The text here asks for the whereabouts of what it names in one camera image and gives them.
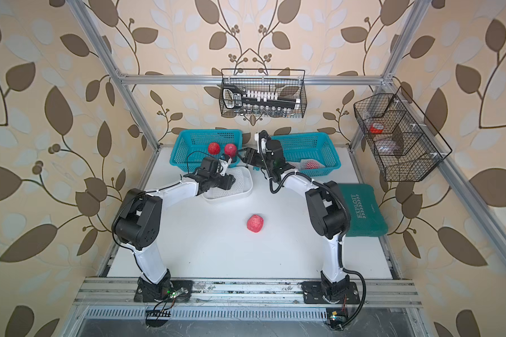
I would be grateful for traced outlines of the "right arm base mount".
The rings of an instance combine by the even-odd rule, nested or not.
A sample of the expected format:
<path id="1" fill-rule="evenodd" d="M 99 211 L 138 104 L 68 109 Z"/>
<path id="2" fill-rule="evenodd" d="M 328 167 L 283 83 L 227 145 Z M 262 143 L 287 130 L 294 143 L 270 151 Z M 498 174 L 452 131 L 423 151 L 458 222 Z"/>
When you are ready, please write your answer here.
<path id="1" fill-rule="evenodd" d="M 338 282 L 331 282 L 322 273 L 320 281 L 302 282 L 301 288 L 306 304 L 358 305 L 361 302 L 358 287 L 348 275 Z"/>

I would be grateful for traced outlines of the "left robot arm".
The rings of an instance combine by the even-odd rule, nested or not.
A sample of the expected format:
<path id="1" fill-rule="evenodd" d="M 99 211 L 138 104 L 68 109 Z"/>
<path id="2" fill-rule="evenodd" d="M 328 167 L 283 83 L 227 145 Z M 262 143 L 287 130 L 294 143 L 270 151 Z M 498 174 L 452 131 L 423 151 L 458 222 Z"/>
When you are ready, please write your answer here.
<path id="1" fill-rule="evenodd" d="M 117 244 L 132 252 L 141 272 L 139 289 L 143 295 L 157 300 L 171 294 L 170 270 L 163 263 L 157 237 L 164 208 L 197 197 L 212 188 L 230 190 L 236 182 L 227 173 L 232 158 L 205 157 L 198 168 L 180 181 L 151 191 L 130 190 L 112 223 L 112 236 Z"/>

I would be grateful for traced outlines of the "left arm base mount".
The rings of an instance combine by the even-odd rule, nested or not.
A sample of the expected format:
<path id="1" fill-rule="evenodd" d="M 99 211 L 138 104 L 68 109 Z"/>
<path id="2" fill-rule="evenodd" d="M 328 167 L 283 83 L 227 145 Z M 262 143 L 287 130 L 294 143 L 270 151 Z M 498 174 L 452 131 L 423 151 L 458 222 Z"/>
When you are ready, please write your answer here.
<path id="1" fill-rule="evenodd" d="M 137 289 L 134 295 L 134 302 L 155 303 L 155 302 L 187 302 L 193 293 L 192 280 L 171 279 L 168 272 L 162 280 L 154 284 L 141 276 L 137 282 Z"/>

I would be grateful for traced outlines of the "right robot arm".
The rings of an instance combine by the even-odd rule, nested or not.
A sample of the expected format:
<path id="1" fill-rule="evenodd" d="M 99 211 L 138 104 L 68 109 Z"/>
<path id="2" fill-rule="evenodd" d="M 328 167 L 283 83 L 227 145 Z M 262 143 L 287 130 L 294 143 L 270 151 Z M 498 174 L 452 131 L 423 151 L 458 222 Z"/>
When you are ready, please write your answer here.
<path id="1" fill-rule="evenodd" d="M 334 304 L 343 302 L 353 292 L 354 283 L 350 277 L 355 275 L 360 279 L 362 291 L 354 295 L 360 299 L 358 306 L 363 307 L 367 294 L 365 278 L 360 272 L 344 266 L 344 239 L 351 227 L 351 214 L 339 185 L 334 181 L 321 183 L 298 171 L 286 161 L 281 142 L 267 132 L 255 134 L 254 139 L 257 148 L 247 147 L 240 159 L 264 169 L 272 194 L 286 188 L 302 196 L 314 231 L 326 241 L 320 271 L 323 299 Z"/>

